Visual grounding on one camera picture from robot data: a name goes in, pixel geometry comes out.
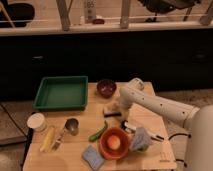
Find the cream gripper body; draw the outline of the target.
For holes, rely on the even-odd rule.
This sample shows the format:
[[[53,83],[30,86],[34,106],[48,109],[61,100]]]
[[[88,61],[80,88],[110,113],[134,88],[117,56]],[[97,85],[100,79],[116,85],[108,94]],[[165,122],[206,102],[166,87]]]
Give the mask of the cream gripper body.
[[[129,109],[125,108],[122,101],[117,98],[113,103],[112,103],[112,109],[114,113],[120,113],[119,120],[127,120],[129,116]]]

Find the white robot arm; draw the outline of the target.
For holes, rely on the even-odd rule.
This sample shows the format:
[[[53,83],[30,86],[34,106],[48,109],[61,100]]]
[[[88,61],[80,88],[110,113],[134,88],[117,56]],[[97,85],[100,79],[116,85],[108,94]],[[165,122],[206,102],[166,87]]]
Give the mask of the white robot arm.
[[[213,105],[198,108],[147,94],[143,88],[139,78],[124,84],[116,99],[119,108],[128,110],[138,104],[183,127],[190,135],[183,171],[213,171]]]

